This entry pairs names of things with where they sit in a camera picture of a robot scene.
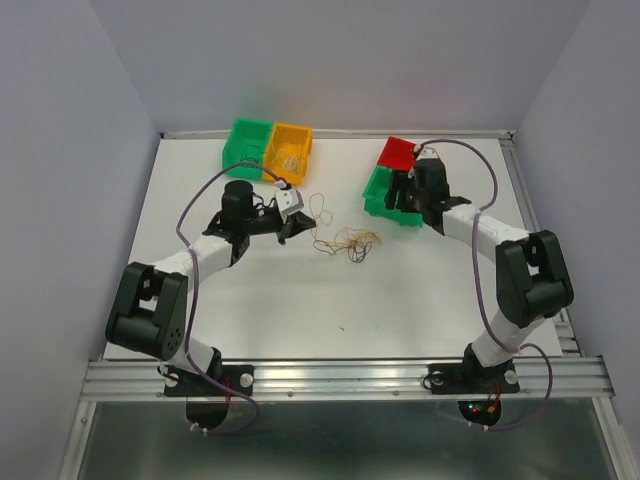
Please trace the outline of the green plastic bin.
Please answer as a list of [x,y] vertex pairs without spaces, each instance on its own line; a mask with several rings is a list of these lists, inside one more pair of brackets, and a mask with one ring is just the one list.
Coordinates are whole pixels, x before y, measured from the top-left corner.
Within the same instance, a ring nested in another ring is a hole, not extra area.
[[238,163],[262,165],[273,123],[237,118],[222,153],[222,168]]
[[419,214],[389,210],[385,205],[385,196],[390,186],[392,170],[384,166],[375,166],[363,191],[364,210],[371,216],[381,217],[404,227],[421,228],[424,223]]

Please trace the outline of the red plastic bin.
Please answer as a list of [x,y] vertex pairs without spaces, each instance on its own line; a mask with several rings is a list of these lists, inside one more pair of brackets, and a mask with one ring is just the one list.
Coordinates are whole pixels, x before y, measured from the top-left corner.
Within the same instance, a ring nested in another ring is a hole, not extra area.
[[377,165],[391,170],[409,171],[415,162],[415,143],[389,136],[377,161]]

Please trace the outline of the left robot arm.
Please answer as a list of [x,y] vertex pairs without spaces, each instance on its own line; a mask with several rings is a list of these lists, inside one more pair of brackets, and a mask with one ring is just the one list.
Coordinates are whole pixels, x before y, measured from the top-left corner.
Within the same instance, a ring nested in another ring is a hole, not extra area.
[[132,262],[124,269],[109,314],[106,340],[188,372],[199,393],[215,392],[222,382],[219,350],[193,340],[188,301],[213,274],[234,266],[250,238],[273,234],[280,244],[316,226],[304,214],[301,193],[279,181],[272,200],[257,203],[251,183],[227,183],[221,208],[201,236],[186,248],[153,264]]

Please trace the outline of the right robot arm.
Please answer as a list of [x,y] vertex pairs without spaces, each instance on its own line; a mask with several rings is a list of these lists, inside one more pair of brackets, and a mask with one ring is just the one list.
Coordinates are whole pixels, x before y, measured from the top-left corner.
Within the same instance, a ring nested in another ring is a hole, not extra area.
[[[463,384],[482,390],[496,378],[496,368],[520,351],[526,338],[545,319],[574,301],[574,289],[557,236],[549,230],[529,232],[484,214],[462,196],[453,196],[444,163],[420,159],[409,171],[394,170],[385,207],[421,216],[444,237],[471,249],[476,296],[485,332],[467,348],[460,366]],[[479,285],[478,257],[495,266],[498,310],[486,316]]]

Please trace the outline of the yellow plastic bin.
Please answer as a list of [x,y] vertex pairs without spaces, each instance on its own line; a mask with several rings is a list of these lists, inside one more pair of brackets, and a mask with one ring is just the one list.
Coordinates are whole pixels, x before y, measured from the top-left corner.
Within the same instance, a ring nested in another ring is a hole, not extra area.
[[311,127],[276,122],[266,147],[263,165],[288,183],[300,186],[306,176],[312,146]]

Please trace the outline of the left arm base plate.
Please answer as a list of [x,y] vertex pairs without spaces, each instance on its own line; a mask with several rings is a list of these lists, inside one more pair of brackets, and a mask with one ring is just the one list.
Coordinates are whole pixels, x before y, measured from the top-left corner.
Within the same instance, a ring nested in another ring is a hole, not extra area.
[[227,389],[252,396],[255,368],[246,364],[224,364],[217,382],[224,385],[221,389],[212,385],[199,374],[178,369],[171,365],[160,365],[157,373],[164,379],[163,394],[169,398],[204,398],[230,396]]

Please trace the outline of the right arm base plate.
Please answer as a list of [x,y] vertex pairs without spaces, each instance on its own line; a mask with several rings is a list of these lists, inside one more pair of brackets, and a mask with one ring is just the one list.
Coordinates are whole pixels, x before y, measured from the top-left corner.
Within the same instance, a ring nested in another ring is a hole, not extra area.
[[512,361],[484,368],[463,361],[434,363],[428,366],[422,380],[423,387],[434,395],[472,395],[520,392],[520,385]]

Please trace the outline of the aluminium front rail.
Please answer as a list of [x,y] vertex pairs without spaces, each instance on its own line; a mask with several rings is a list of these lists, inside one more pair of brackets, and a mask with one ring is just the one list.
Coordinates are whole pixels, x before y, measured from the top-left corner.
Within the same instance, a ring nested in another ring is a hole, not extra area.
[[[432,359],[373,361],[256,361],[252,397],[261,403],[444,400],[427,388]],[[604,360],[553,357],[551,397],[612,398]],[[92,362],[80,399],[86,402],[179,401],[188,397],[160,376],[154,361]]]

